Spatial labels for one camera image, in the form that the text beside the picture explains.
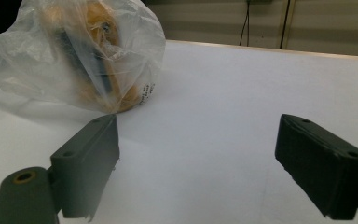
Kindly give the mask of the white table mat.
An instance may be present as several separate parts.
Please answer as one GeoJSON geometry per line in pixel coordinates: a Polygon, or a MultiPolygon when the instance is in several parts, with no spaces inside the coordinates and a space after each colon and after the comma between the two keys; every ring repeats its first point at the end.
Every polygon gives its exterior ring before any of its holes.
{"type": "Polygon", "coordinates": [[[276,161],[283,114],[358,147],[358,60],[168,44],[150,98],[117,118],[94,219],[61,224],[358,224],[324,217],[276,161]]]}

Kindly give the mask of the clear plastic bag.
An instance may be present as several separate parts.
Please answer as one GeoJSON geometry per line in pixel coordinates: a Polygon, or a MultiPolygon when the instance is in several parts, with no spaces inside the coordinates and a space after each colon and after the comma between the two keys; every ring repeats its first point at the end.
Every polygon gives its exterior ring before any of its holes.
{"type": "MultiPolygon", "coordinates": [[[[57,33],[43,26],[45,7],[61,0],[22,0],[14,23],[0,34],[0,88],[42,101],[59,101],[105,113],[98,103],[84,101],[75,70],[68,63],[57,33]]],[[[141,0],[101,0],[113,9],[119,44],[104,58],[113,66],[126,92],[138,91],[140,102],[151,95],[166,47],[157,16],[141,0]]]]}

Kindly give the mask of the orange juice bottle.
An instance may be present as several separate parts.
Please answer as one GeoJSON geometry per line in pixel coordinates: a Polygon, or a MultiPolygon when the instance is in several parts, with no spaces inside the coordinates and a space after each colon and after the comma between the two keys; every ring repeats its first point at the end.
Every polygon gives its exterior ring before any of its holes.
{"type": "Polygon", "coordinates": [[[101,0],[61,0],[45,7],[41,19],[51,32],[68,32],[100,48],[119,44],[113,9],[101,0]]]}
{"type": "Polygon", "coordinates": [[[118,45],[116,29],[93,30],[93,42],[71,37],[66,32],[57,33],[57,37],[68,63],[75,70],[79,94],[84,101],[98,103],[108,112],[127,111],[140,102],[134,86],[123,91],[112,64],[104,58],[108,47],[118,45]]]}

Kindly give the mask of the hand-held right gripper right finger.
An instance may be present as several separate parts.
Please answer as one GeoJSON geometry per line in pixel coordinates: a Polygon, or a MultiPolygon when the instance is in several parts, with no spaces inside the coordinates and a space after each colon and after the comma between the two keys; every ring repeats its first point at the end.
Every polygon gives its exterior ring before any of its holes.
{"type": "Polygon", "coordinates": [[[275,158],[325,217],[358,211],[358,148],[301,117],[281,115],[275,158]]]}

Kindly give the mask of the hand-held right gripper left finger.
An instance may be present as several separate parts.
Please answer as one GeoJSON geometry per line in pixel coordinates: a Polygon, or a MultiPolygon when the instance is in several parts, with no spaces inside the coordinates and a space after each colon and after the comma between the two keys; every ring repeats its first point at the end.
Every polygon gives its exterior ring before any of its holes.
{"type": "Polygon", "coordinates": [[[120,157],[117,116],[90,121],[50,156],[53,192],[66,218],[93,218],[120,157]]]}

